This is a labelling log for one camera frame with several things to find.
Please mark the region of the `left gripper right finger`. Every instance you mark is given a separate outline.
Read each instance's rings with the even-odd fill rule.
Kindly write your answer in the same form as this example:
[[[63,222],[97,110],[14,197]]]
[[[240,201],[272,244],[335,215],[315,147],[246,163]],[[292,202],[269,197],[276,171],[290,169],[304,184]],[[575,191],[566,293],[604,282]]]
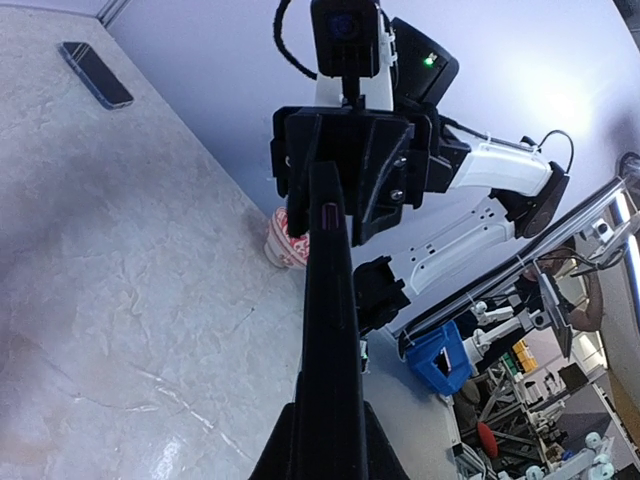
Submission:
[[[409,479],[370,403],[367,403],[367,455],[371,480]]]

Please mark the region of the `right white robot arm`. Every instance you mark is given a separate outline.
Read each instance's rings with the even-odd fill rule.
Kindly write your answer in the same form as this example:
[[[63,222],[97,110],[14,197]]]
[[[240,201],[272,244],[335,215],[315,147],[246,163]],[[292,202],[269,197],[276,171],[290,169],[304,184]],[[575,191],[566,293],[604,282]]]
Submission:
[[[279,109],[271,155],[287,234],[309,242],[313,289],[361,306],[407,304],[483,249],[533,238],[554,217],[569,176],[538,145],[497,140],[441,115],[459,64],[376,3],[316,1],[316,98]],[[431,195],[484,197],[405,247],[359,267],[352,249],[397,227]]]

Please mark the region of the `blue smartphone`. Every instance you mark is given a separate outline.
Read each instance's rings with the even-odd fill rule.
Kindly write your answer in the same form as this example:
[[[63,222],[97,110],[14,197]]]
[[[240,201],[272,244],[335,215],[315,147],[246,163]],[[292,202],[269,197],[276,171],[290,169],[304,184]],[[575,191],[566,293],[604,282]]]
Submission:
[[[133,95],[87,42],[65,41],[58,45],[61,57],[94,98],[107,110],[130,106]]]

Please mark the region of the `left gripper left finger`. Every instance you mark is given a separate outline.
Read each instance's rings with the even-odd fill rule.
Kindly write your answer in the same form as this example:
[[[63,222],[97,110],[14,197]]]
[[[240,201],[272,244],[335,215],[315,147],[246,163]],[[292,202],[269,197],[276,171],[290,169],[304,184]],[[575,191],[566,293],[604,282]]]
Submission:
[[[295,404],[287,403],[265,444],[249,480],[289,478],[294,433]]]

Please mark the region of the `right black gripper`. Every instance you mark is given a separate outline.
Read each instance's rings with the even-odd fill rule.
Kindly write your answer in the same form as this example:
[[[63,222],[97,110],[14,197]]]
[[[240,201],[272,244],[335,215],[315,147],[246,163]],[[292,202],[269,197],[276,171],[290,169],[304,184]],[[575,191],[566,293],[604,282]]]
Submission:
[[[352,246],[400,223],[402,205],[420,206],[437,144],[431,113],[286,106],[273,114],[270,143],[277,191],[287,199],[288,234],[308,231],[310,172],[330,162],[352,213]]]

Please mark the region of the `black phone case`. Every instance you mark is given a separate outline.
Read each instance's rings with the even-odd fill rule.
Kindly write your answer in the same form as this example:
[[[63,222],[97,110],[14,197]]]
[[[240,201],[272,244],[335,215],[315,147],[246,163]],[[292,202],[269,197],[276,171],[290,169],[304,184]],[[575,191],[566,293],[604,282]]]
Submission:
[[[365,479],[359,330],[344,197],[335,164],[314,164],[310,186],[310,254],[290,476]],[[322,230],[321,208],[327,202],[340,208],[337,231]]]

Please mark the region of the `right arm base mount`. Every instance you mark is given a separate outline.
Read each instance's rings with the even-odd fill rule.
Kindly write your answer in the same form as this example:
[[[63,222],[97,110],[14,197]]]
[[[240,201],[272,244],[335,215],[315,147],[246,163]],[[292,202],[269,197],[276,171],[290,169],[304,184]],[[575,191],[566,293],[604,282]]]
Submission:
[[[391,322],[410,304],[405,282],[390,267],[392,258],[380,256],[358,266],[353,273],[356,311],[361,337]]]

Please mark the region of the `purple-edged smartphone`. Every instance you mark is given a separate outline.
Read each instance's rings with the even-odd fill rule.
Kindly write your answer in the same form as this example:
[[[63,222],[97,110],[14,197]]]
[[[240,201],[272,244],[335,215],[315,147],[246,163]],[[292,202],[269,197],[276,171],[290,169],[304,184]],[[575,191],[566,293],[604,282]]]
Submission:
[[[323,231],[337,231],[341,228],[340,208],[336,203],[327,202],[321,208],[321,227]]]

